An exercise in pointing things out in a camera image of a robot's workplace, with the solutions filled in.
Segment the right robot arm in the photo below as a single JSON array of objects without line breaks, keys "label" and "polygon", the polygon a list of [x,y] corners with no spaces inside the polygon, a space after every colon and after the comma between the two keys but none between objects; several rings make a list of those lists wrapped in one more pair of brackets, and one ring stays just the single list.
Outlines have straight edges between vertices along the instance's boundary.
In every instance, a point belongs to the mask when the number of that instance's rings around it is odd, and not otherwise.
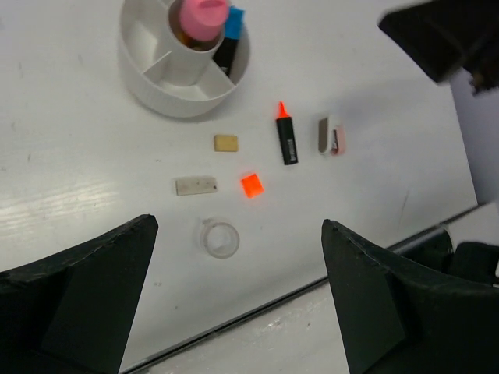
[{"label": "right robot arm", "polygon": [[426,1],[393,9],[378,27],[435,83],[464,69],[473,95],[498,88],[498,2]]}]

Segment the orange highlighter marker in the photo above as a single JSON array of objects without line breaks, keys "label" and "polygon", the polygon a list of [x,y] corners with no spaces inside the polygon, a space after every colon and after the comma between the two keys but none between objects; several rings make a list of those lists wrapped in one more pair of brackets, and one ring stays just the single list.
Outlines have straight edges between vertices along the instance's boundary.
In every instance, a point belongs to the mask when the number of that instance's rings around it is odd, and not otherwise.
[{"label": "orange highlighter marker", "polygon": [[292,117],[288,114],[285,104],[282,101],[278,104],[278,115],[275,122],[284,165],[297,164],[299,159]]}]

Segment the orange marker cap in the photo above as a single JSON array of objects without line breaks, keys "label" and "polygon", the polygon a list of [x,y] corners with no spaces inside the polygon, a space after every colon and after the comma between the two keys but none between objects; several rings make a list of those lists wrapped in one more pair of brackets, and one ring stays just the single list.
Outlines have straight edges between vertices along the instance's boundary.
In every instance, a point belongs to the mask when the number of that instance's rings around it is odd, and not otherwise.
[{"label": "orange marker cap", "polygon": [[240,179],[240,183],[248,199],[253,199],[264,192],[264,187],[256,173],[245,175]]}]

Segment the tan eraser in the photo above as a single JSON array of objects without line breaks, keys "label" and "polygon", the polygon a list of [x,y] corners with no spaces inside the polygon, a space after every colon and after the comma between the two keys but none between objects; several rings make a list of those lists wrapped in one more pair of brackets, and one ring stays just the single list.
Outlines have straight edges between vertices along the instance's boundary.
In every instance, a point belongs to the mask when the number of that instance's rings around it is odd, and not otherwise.
[{"label": "tan eraser", "polygon": [[217,134],[214,136],[214,151],[235,153],[239,151],[238,137],[234,135]]}]

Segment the grey eraser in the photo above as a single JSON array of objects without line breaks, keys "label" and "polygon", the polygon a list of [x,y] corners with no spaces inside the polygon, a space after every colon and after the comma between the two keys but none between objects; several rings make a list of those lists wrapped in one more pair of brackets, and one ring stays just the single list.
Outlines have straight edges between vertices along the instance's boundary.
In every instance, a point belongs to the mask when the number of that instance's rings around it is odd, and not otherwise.
[{"label": "grey eraser", "polygon": [[216,193],[217,191],[217,180],[211,176],[183,177],[175,180],[177,196],[194,196]]}]

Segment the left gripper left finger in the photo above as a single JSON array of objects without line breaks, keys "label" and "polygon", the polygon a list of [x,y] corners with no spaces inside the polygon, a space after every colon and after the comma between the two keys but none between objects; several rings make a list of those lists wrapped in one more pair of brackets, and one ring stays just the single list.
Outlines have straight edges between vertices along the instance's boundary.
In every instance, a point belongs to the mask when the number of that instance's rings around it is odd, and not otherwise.
[{"label": "left gripper left finger", "polygon": [[1,273],[3,373],[117,373],[158,223],[138,216]]}]

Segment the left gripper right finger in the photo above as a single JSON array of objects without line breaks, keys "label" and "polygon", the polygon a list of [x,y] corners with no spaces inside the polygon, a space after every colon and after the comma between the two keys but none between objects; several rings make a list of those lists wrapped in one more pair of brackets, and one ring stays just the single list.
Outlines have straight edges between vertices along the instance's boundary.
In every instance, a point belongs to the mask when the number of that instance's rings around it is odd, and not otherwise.
[{"label": "left gripper right finger", "polygon": [[350,372],[497,372],[497,246],[399,255],[330,220],[321,241]]}]

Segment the blue marker cap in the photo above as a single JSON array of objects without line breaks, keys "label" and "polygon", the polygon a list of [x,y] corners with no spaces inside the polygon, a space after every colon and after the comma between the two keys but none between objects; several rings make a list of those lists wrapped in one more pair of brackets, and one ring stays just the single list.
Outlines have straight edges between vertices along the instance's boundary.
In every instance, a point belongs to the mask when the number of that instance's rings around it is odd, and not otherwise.
[{"label": "blue marker cap", "polygon": [[233,5],[229,7],[228,18],[225,21],[225,38],[238,40],[242,33],[245,11]]}]

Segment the blue highlighter marker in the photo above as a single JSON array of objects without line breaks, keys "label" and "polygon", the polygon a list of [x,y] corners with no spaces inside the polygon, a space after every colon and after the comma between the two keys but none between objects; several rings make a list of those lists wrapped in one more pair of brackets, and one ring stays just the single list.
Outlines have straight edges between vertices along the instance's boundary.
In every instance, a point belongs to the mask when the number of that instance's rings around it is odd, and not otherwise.
[{"label": "blue highlighter marker", "polygon": [[213,61],[227,77],[230,77],[231,75],[238,45],[238,38],[225,37],[213,56]]}]

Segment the clear jar of pins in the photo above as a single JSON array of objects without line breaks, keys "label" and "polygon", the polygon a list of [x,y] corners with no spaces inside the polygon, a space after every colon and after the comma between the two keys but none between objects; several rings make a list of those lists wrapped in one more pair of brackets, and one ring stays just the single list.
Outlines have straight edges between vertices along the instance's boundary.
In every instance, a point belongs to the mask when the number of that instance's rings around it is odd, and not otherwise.
[{"label": "clear jar of pins", "polygon": [[180,43],[194,51],[207,51],[218,42],[228,14],[227,1],[180,1],[172,9],[171,26]]}]

